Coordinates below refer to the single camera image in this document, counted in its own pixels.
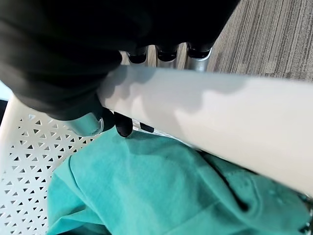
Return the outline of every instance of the teal fabric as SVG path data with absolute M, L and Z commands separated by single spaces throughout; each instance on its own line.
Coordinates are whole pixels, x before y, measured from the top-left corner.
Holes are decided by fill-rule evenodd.
M 48 220 L 48 235 L 297 235 L 309 213 L 265 177 L 176 140 L 111 130 L 55 170 Z

